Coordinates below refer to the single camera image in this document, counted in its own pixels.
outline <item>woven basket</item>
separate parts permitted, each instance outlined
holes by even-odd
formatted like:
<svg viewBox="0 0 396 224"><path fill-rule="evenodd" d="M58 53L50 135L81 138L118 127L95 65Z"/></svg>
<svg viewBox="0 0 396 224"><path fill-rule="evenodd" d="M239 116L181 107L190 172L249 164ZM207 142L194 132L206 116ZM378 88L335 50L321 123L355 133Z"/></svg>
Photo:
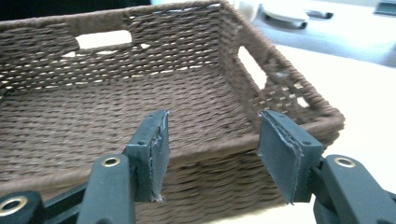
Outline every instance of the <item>woven basket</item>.
<svg viewBox="0 0 396 224"><path fill-rule="evenodd" d="M132 42L81 49L76 40L115 30ZM264 89L240 47L267 75ZM0 22L0 92L0 195L33 189L48 199L87 181L92 163L122 152L147 114L170 109L167 202L139 204L141 223L202 223L282 203L255 153L259 110L285 113L326 146L344 125L220 0Z"/></svg>

